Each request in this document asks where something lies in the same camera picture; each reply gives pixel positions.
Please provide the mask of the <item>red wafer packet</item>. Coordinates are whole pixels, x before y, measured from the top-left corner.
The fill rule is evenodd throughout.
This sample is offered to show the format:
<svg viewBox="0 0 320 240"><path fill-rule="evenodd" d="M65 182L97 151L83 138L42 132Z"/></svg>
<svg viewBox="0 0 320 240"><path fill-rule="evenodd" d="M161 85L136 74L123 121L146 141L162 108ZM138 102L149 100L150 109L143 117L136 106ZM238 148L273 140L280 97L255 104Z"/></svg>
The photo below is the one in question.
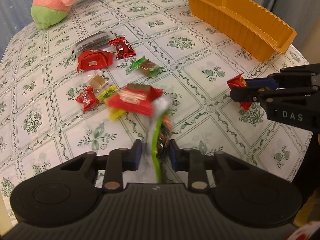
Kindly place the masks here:
<svg viewBox="0 0 320 240"><path fill-rule="evenodd" d="M153 88L151 85L129 83L117 91L109 106L126 112L152 116L154 113L152 102L162 95L162 89Z"/></svg>

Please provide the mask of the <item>yellow green candy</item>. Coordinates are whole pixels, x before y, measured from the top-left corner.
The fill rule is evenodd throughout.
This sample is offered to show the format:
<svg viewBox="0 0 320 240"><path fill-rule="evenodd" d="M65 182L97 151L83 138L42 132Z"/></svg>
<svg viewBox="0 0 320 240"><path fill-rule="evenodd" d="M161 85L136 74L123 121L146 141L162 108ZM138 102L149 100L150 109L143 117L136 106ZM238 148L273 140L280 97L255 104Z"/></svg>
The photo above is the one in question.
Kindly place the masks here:
<svg viewBox="0 0 320 240"><path fill-rule="evenodd" d="M109 106L110 101L114 98L114 96L117 94L117 87L114 85L108 86L107 88L103 89L101 92L98 93L97 99L100 103L104 103L108 109L109 112L109 119L114 120L126 113L125 110L114 108Z"/></svg>

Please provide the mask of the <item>pink green star plush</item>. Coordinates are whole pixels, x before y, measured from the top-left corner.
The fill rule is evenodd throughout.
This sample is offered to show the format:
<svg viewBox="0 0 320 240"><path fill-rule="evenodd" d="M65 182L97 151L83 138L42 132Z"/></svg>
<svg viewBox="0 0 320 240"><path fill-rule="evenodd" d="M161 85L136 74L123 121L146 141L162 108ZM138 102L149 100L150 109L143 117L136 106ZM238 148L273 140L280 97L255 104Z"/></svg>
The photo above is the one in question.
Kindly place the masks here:
<svg viewBox="0 0 320 240"><path fill-rule="evenodd" d="M33 0L31 16L39 29L47 29L66 18L75 0Z"/></svg>

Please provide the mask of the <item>orange plastic tray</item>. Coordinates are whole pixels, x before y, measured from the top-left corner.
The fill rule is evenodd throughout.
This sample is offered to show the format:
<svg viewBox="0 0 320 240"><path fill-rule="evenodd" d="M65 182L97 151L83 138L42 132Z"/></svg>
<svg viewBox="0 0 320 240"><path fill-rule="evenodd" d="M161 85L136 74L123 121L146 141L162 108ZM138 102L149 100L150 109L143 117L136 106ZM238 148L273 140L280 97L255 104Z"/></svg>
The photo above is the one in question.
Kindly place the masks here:
<svg viewBox="0 0 320 240"><path fill-rule="evenodd" d="M218 29L263 62L285 54L297 33L252 0L188 0L191 13Z"/></svg>

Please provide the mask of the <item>shiny red candy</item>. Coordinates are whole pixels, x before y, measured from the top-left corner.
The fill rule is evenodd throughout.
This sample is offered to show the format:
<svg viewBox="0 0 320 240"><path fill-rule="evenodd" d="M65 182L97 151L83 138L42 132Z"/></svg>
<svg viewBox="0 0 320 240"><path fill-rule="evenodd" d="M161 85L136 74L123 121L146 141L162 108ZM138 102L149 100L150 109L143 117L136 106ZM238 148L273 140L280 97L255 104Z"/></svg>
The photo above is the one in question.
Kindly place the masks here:
<svg viewBox="0 0 320 240"><path fill-rule="evenodd" d="M121 60L136 55L131 44L124 36L120 36L108 42L109 45L114 46L117 51L116 59Z"/></svg>

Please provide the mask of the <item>red gold candy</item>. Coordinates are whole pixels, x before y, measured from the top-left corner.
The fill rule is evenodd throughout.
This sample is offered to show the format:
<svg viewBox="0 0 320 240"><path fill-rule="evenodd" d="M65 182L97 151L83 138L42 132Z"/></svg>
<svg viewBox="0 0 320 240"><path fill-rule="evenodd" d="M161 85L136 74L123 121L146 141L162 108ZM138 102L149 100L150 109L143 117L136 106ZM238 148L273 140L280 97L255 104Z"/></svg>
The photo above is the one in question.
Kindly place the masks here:
<svg viewBox="0 0 320 240"><path fill-rule="evenodd" d="M227 81L227 85L230 89L233 88L245 88L247 87L247 83L242 77L242 74L238 74L237 76L231 78L230 80ZM244 110L247 111L251 107L251 102L240 102L240 107Z"/></svg>

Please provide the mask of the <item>small red candy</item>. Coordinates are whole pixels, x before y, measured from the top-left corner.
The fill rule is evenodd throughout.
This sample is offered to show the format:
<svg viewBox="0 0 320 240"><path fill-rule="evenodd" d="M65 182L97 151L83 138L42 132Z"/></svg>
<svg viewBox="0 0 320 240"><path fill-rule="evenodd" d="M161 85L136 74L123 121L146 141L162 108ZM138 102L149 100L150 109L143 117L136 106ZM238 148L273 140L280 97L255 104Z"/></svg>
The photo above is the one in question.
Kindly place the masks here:
<svg viewBox="0 0 320 240"><path fill-rule="evenodd" d="M76 98L76 102L83 105L83 112L89 111L99 105L92 86L86 87Z"/></svg>

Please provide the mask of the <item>black snack packet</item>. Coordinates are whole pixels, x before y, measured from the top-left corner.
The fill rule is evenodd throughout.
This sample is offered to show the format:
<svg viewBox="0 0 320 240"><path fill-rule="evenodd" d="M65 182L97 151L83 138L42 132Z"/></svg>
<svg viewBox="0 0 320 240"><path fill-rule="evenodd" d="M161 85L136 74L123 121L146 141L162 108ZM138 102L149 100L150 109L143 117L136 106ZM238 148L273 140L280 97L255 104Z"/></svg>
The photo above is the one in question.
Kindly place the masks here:
<svg viewBox="0 0 320 240"><path fill-rule="evenodd" d="M72 54L78 57L83 51L103 48L114 38L116 37L111 31L99 31L76 42L73 46Z"/></svg>

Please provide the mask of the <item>large red snack packet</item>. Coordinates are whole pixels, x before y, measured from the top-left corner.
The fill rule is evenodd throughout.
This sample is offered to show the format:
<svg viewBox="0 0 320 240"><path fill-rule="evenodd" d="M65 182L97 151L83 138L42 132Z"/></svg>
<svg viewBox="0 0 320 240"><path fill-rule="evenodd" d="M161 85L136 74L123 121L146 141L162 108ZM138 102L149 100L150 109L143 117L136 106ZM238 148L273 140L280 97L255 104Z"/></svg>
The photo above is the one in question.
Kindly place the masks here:
<svg viewBox="0 0 320 240"><path fill-rule="evenodd" d="M104 50L86 50L78 56L77 72L109 67L113 64L114 53Z"/></svg>

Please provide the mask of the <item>green brown candy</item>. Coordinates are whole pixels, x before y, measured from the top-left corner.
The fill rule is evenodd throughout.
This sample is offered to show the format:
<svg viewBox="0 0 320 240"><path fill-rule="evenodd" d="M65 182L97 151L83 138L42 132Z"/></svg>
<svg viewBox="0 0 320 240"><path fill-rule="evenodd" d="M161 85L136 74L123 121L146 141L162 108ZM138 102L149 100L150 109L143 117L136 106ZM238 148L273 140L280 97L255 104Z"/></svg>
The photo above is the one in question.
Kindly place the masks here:
<svg viewBox="0 0 320 240"><path fill-rule="evenodd" d="M155 64L154 62L143 56L135 62L131 63L130 70L139 70L145 76L153 79L164 72L164 67Z"/></svg>

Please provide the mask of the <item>floral green white tablecloth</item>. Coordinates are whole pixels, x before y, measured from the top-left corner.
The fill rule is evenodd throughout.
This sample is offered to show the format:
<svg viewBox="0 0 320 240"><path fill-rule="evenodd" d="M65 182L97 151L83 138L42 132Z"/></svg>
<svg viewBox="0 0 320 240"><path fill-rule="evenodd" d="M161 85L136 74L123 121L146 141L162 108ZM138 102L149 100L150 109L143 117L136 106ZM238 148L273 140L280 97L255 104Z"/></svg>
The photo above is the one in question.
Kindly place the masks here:
<svg viewBox="0 0 320 240"><path fill-rule="evenodd" d="M291 181L311 134L267 119L259 104L243 111L229 97L238 74L265 77L306 64L295 47L257 61L219 30L194 17L187 0L77 0L69 17L40 30L30 24L1 51L1 196L12 224L9 198L20 182L83 152L108 154L143 139L144 116L110 120L104 105L84 112L76 97L88 73L77 72L72 47L101 30L123 35L136 58L163 68L150 79L130 69L135 57L96 71L118 88L136 82L171 97L172 136L205 155L223 150Z"/></svg>

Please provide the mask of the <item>white green snack bag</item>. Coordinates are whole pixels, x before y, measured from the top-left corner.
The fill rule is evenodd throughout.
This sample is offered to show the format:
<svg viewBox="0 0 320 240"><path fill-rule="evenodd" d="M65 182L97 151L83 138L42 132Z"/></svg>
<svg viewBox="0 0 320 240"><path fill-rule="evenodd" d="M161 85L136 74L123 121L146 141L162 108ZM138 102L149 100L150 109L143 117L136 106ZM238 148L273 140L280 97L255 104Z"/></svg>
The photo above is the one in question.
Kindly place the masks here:
<svg viewBox="0 0 320 240"><path fill-rule="evenodd" d="M137 176L142 183L162 182L162 155L171 137L170 122L165 117L170 105L171 98L168 95L163 95L151 103L153 113L149 118Z"/></svg>

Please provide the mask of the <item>clear brown candy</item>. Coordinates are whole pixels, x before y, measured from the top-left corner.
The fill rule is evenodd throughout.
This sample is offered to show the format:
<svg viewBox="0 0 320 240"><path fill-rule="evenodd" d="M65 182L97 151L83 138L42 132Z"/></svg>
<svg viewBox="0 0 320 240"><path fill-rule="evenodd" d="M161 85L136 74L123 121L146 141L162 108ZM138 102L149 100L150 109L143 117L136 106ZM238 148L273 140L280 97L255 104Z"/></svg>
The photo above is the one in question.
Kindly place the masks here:
<svg viewBox="0 0 320 240"><path fill-rule="evenodd" d="M88 86L93 88L95 93L102 91L107 84L108 81L100 75L93 76L87 83Z"/></svg>

